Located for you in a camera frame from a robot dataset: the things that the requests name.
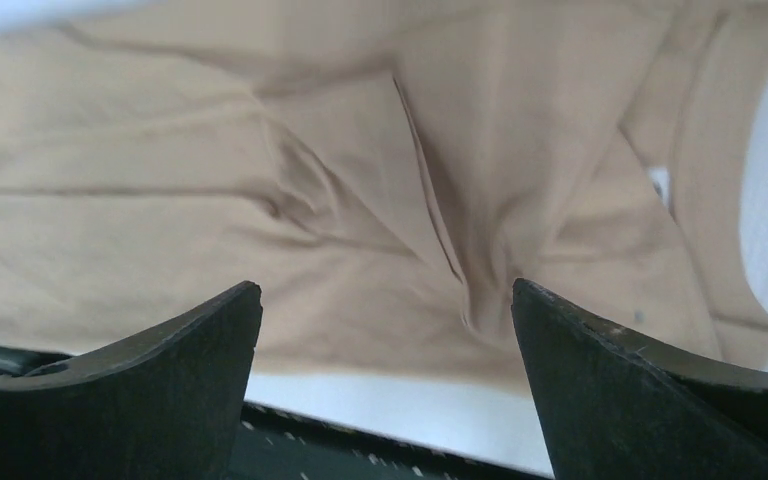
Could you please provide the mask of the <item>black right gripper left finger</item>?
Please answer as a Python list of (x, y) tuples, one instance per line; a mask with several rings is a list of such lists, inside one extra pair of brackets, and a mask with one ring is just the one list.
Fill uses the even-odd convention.
[(221, 479), (262, 318), (238, 284), (69, 356), (0, 346), (0, 479)]

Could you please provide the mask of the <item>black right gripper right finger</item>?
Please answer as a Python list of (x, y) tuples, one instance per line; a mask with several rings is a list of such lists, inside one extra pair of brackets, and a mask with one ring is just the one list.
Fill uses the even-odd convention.
[(511, 313), (558, 479), (768, 479), (768, 372), (712, 360), (525, 279)]

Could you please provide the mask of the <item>beige t shirt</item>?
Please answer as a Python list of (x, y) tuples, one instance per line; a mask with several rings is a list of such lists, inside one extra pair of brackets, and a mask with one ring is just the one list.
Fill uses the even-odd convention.
[(243, 280), (255, 366), (526, 385), (516, 279), (755, 364), (768, 1), (161, 1), (0, 36), (0, 344)]

